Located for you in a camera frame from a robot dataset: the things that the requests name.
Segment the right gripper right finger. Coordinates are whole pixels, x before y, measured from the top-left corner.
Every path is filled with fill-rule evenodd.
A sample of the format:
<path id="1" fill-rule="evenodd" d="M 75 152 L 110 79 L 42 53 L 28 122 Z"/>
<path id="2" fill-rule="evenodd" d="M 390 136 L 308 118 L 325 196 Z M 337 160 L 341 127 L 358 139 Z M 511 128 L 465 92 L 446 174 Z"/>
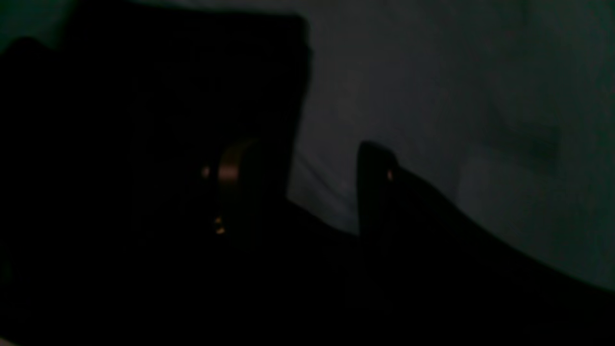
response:
<path id="1" fill-rule="evenodd" d="M 363 260 L 389 300 L 392 336 L 417 346 L 612 346 L 614 294 L 523 254 L 437 188 L 363 142 Z"/>

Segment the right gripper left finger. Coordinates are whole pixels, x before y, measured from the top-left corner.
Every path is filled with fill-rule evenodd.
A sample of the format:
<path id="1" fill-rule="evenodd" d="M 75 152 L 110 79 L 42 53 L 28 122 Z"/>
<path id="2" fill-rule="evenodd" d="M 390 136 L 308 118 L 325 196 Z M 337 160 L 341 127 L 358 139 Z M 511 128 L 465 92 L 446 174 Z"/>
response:
<path id="1" fill-rule="evenodd" d="M 202 171 L 215 192 L 212 228 L 221 245 L 222 317 L 235 337 L 249 334 L 262 301 L 262 149 L 257 139 L 237 141 L 222 151 L 216 165 Z"/>

